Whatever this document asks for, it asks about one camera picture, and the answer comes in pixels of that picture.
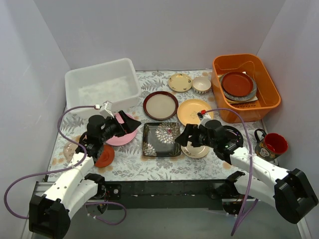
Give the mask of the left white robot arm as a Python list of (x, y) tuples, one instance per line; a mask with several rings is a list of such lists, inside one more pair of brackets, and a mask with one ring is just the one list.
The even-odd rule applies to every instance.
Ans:
[(108, 114), (89, 117), (87, 130), (81, 135), (78, 147), (55, 183), (41, 196), (32, 196), (29, 203), (29, 230), (51, 239), (62, 239), (67, 234), (71, 219), (88, 200), (106, 200), (110, 194), (105, 178), (89, 170), (104, 153), (110, 138), (133, 133), (141, 122), (119, 111), (122, 122)]

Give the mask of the large yellow round plate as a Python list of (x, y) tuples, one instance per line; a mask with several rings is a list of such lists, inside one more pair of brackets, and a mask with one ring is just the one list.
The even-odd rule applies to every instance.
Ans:
[(177, 109), (179, 121), (186, 126), (189, 124), (200, 124), (200, 118), (197, 113), (202, 110), (211, 110), (212, 107), (203, 100), (189, 99), (181, 103)]

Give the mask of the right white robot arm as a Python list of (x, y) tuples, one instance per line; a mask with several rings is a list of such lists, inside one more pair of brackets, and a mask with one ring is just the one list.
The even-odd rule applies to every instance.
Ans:
[(220, 195), (237, 198), (247, 193), (274, 207), (292, 224), (297, 224), (319, 203), (303, 171), (290, 171), (251, 154), (243, 145), (240, 131), (232, 126), (217, 120), (187, 124), (175, 141), (181, 146), (208, 146), (219, 159), (239, 169), (217, 189)]

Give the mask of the maroon rimmed round plate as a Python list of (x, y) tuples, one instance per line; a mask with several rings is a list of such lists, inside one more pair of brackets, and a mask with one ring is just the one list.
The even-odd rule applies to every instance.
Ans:
[(166, 91), (150, 93), (143, 102), (145, 114), (159, 121), (173, 117), (177, 112), (178, 106), (177, 98)]

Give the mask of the pink round plate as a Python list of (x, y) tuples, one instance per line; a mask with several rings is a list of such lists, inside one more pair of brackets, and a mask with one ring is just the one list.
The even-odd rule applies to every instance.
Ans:
[[(118, 120), (119, 123), (124, 122), (119, 113), (115, 113), (114, 116), (116, 117), (116, 119)], [(134, 117), (130, 114), (127, 114), (127, 116), (134, 119)], [(121, 137), (114, 136), (114, 137), (108, 139), (106, 141), (106, 143), (110, 146), (123, 146), (123, 145), (131, 142), (135, 138), (137, 132), (138, 132), (138, 129), (136, 129), (132, 133), (126, 134), (126, 135), (121, 136)]]

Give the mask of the black square floral plate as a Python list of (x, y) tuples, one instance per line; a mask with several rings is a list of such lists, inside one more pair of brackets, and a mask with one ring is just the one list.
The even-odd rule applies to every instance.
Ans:
[(180, 156), (180, 145), (175, 142), (178, 136), (180, 136), (180, 125), (177, 122), (144, 124), (143, 156), (159, 158)]

